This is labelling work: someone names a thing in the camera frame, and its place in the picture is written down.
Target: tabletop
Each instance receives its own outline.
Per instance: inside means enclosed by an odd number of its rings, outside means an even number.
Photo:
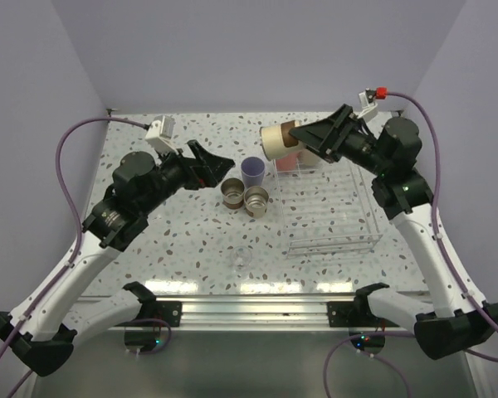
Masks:
[[[170,114],[175,120],[173,141],[192,156],[186,142],[196,139],[211,153],[233,158],[237,166],[227,177],[240,177],[243,158],[265,160],[260,146],[262,126],[288,120],[310,123],[327,113]],[[158,114],[119,115],[151,123]],[[390,113],[369,122],[379,133]],[[102,199],[111,173],[132,151],[154,154],[144,140],[145,131],[127,124],[110,123],[100,155],[89,210]],[[372,175],[364,172],[369,184]],[[252,219],[244,210],[229,210],[218,188],[178,191],[149,216],[149,227],[84,292],[84,296],[109,296],[125,284],[139,281],[157,295],[177,294],[327,294],[349,293],[377,282],[401,292],[423,292],[427,286],[407,244],[373,204],[383,237],[366,254],[309,255],[286,258],[287,242],[274,166],[266,161],[262,186],[270,193],[268,212]],[[235,269],[229,258],[234,247],[251,250],[252,261]]]

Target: pink cup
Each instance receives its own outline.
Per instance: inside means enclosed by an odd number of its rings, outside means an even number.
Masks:
[[[298,152],[290,153],[282,159],[275,160],[276,170],[279,172],[290,172],[297,167]]]

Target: purple cup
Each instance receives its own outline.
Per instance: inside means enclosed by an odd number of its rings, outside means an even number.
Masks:
[[[242,180],[246,189],[249,187],[259,187],[264,181],[266,164],[260,158],[251,156],[242,162]]]

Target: wire rack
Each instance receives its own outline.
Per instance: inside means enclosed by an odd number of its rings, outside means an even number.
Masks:
[[[380,241],[373,200],[359,167],[346,159],[280,172],[275,178],[281,201],[287,257],[368,253]]]

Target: gray floor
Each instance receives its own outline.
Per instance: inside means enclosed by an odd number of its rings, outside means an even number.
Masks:
[[[341,332],[178,332],[166,351],[138,361],[123,333],[106,332],[37,382],[34,398],[323,397],[323,361]],[[432,361],[409,339],[390,338],[382,355],[409,379],[413,397],[476,397],[463,355]],[[385,365],[338,350],[330,365],[335,398],[405,397]]]

